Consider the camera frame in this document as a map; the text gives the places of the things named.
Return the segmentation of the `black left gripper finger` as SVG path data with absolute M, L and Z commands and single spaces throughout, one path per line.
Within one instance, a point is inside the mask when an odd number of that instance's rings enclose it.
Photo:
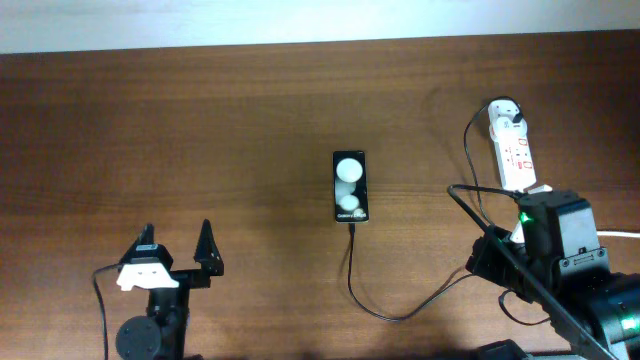
M 194 261 L 208 276 L 223 276 L 224 262 L 215 243 L 213 228 L 208 219 L 204 219 L 198 238 Z
M 154 241 L 154 226 L 146 224 L 129 249 L 121 257 L 120 265 L 160 263 L 166 270 L 173 265 L 173 258 L 164 245 Z

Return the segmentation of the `white USB charger plug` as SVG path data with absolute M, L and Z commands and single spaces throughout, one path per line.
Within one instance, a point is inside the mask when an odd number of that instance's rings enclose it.
M 494 100 L 488 108 L 489 133 L 494 142 L 527 135 L 528 125 L 516 102 Z

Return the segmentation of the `black smartphone with lit screen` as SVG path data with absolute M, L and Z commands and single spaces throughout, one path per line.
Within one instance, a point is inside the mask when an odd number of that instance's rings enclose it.
M 368 222 L 370 211 L 365 152 L 334 151 L 332 161 L 335 221 Z

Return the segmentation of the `white power strip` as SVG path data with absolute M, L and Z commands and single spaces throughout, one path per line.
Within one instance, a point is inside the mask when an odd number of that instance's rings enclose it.
M 502 188 L 523 192 L 536 183 L 528 131 L 523 137 L 494 142 Z

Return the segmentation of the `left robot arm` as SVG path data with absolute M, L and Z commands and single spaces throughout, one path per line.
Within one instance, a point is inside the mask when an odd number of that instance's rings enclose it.
M 195 248 L 194 269 L 174 270 L 168 249 L 154 241 L 147 224 L 118 263 L 116 284 L 123 292 L 148 292 L 146 313 L 124 322 L 116 335 L 116 350 L 125 360 L 182 359 L 190 319 L 190 292 L 208 289 L 224 274 L 211 222 L 205 219 Z

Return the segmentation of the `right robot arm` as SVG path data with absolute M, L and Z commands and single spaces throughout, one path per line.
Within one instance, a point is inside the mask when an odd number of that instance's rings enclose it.
M 614 273 L 590 203 L 573 191 L 518 193 L 523 242 L 486 225 L 467 270 L 535 302 L 586 359 L 639 356 L 639 277 Z

